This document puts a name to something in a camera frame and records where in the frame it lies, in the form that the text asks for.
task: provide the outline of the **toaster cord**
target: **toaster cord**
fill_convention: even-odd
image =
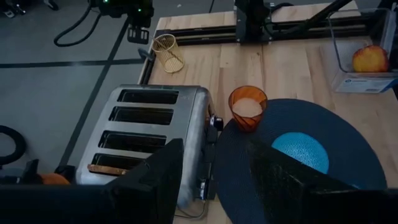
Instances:
[[[186,215],[186,217],[185,217],[185,216],[182,216],[182,215],[174,215],[174,216],[175,216],[175,217],[179,217],[179,218],[186,218],[186,219],[200,218],[200,217],[205,213],[207,203],[208,203],[208,201],[205,200],[205,203],[203,204],[203,209],[202,209],[200,215],[197,215],[197,216],[190,215],[190,214],[188,214],[187,212],[184,212],[184,211],[177,205],[177,208],[180,210],[180,212],[182,212],[184,215]]]

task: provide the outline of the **label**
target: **label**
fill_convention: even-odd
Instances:
[[[346,78],[336,91],[343,93],[380,93],[394,79],[369,80],[365,78]]]

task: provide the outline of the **butcher block countertop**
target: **butcher block countertop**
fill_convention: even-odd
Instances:
[[[283,7],[272,21],[308,19],[328,4]],[[356,9],[351,2],[344,9]],[[157,29],[235,25],[234,12],[163,17]],[[368,141],[386,175],[398,187],[398,101],[392,90],[380,94],[335,93],[324,76],[320,46],[325,40],[287,40],[271,44],[212,44],[180,47],[185,66],[169,74],[156,61],[151,85],[200,85],[207,88],[217,115],[231,118],[229,94],[243,85],[257,86],[269,99],[294,98],[314,102],[354,126]],[[174,223],[231,223],[218,200],[211,201],[202,220],[175,218]]]

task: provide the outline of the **toaster slot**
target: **toaster slot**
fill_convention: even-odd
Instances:
[[[166,136],[104,131],[98,147],[154,153],[165,146]]]
[[[118,102],[175,104],[178,91],[173,90],[122,90]]]
[[[91,162],[91,164],[131,170],[135,166],[138,166],[142,161],[143,159],[138,159],[138,158],[96,153],[94,155],[93,162]]]
[[[115,106],[109,120],[169,125],[172,117],[172,109]]]

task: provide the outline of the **clear plastic bin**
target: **clear plastic bin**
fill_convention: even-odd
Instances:
[[[368,29],[368,35],[340,38],[335,35],[342,27],[333,26],[331,19],[351,16],[377,15],[377,29]],[[382,47],[390,57],[396,30],[396,14],[388,9],[361,9],[338,11],[328,17],[331,41],[321,46],[323,68],[331,88],[346,93],[380,93],[398,78],[397,72],[362,72],[353,68],[353,55],[369,45]]]

